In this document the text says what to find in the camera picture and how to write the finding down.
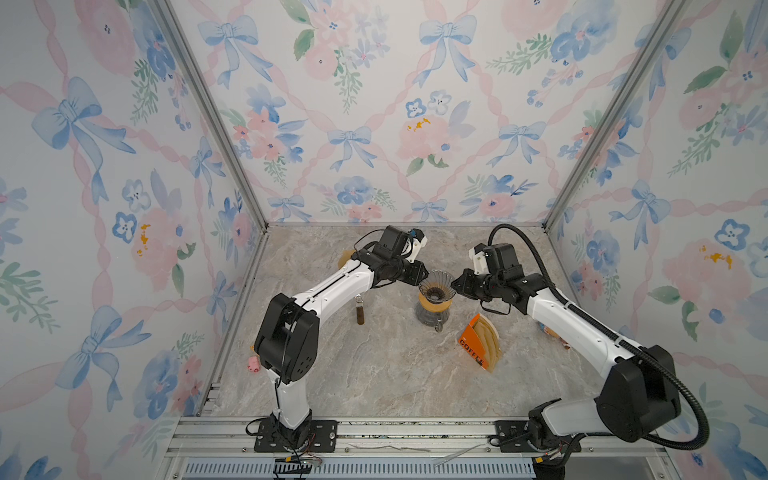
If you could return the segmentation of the grey glass dripper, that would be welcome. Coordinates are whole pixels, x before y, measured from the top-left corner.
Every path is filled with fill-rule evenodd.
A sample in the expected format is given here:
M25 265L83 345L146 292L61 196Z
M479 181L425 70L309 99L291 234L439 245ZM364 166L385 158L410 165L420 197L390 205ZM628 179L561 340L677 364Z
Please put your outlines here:
M448 272L434 270L420 283L419 292L429 303L441 304L452 300L456 291L452 287L455 278Z

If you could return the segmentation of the orange coffee filter pack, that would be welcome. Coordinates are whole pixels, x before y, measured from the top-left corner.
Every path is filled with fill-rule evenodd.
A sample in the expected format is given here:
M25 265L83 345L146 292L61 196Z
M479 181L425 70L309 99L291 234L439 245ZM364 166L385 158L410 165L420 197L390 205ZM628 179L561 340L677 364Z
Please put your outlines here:
M458 339L458 344L484 370L492 373L503 352L500 337L492 322L482 314L476 314Z

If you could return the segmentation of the brown paper coffee filter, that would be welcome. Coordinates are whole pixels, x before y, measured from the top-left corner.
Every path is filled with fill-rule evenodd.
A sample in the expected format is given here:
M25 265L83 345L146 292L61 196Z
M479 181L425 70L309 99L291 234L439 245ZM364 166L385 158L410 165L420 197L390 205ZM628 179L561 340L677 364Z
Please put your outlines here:
M354 249L344 250L341 255L341 258L338 261L338 268L342 269L346 265L346 263L352 258L354 253L355 253Z

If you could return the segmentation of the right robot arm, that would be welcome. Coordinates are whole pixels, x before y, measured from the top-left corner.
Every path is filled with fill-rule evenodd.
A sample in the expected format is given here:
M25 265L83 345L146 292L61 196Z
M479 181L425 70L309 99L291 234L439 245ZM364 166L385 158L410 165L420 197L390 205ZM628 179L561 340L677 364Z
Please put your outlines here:
M673 360L666 350L642 347L589 319L548 272L526 273L511 244L478 244L469 258L471 267L452 283L459 295L481 304L500 300L552 329L603 381L593 398L551 400L532 409L526 429L533 448L550 450L578 434L610 434L633 443L681 414Z

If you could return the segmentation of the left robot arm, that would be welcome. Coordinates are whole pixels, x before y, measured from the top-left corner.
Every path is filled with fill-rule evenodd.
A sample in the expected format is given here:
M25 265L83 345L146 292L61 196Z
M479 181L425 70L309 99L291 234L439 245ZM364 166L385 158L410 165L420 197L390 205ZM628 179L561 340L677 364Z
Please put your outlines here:
M270 421L286 437L306 433L311 423L305 377L317 359L323 323L371 289L417 286L429 276L418 259L428 243L422 230L388 226L379 232L319 284L295 295L279 293L268 304L254 350L275 394Z

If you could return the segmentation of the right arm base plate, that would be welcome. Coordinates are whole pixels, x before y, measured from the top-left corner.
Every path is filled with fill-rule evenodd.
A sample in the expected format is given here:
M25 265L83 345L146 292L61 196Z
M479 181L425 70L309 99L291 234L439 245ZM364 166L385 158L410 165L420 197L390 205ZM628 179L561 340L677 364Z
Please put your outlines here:
M489 444L502 453L533 453L537 449L531 443L531 433L526 420L498 420Z

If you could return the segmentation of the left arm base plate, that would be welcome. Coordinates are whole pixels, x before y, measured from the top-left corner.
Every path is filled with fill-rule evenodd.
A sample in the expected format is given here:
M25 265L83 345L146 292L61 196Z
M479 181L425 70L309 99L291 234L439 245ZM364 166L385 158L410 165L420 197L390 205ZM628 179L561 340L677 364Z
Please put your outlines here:
M333 453L336 449L339 422L335 420L305 420L291 430L276 418L259 421L254 437L256 453Z

